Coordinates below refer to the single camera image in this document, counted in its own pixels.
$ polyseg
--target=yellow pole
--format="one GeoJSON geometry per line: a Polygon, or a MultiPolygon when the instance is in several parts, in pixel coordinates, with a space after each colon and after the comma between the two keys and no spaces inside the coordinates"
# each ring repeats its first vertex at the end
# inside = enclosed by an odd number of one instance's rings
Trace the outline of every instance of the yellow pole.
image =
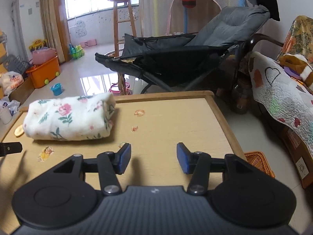
{"type": "Polygon", "coordinates": [[[154,15],[153,15],[153,18],[154,18],[154,36],[159,36],[159,28],[158,28],[158,25],[159,25],[159,22],[158,22],[158,1],[157,0],[153,0],[153,11],[154,11],[154,15]]]}

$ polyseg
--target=wooden stool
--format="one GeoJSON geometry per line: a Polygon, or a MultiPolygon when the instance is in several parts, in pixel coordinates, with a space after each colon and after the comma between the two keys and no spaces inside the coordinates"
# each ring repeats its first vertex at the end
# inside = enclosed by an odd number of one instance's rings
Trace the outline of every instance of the wooden stool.
{"type": "MultiPolygon", "coordinates": [[[[125,43],[124,40],[118,39],[118,24],[130,22],[133,36],[137,37],[133,9],[131,7],[130,0],[108,0],[108,1],[114,2],[113,6],[114,57],[118,57],[120,55],[119,44],[125,43]],[[121,2],[128,4],[129,19],[118,21],[117,4],[121,2]]],[[[118,75],[118,88],[122,95],[127,95],[124,74],[118,73],[117,75],[118,75]]]]}

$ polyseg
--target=rolled towel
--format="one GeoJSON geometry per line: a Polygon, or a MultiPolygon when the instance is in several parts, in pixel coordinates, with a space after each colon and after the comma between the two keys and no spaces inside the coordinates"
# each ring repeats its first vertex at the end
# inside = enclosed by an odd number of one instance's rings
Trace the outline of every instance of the rolled towel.
{"type": "Polygon", "coordinates": [[[34,101],[23,129],[35,140],[87,140],[110,135],[115,110],[111,93],[34,101]]]}

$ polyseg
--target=chair armrest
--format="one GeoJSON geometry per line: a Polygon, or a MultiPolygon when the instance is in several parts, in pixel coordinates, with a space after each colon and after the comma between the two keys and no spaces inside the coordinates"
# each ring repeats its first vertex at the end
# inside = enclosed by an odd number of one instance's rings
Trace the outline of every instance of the chair armrest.
{"type": "Polygon", "coordinates": [[[274,40],[273,38],[267,36],[267,35],[264,35],[264,34],[261,34],[261,33],[255,33],[254,35],[252,35],[252,37],[250,38],[249,40],[249,50],[252,51],[254,46],[261,40],[266,40],[266,41],[269,41],[269,42],[272,42],[280,47],[283,47],[284,44],[277,41],[277,40],[274,40]]]}

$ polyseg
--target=stool rung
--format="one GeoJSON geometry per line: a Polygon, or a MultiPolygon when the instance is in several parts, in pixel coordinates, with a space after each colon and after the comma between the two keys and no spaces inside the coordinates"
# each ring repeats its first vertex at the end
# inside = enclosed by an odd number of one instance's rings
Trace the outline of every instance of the stool rung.
{"type": "Polygon", "coordinates": [[[117,21],[117,23],[124,23],[124,22],[130,22],[130,19],[126,19],[126,20],[121,20],[121,21],[117,21]]]}

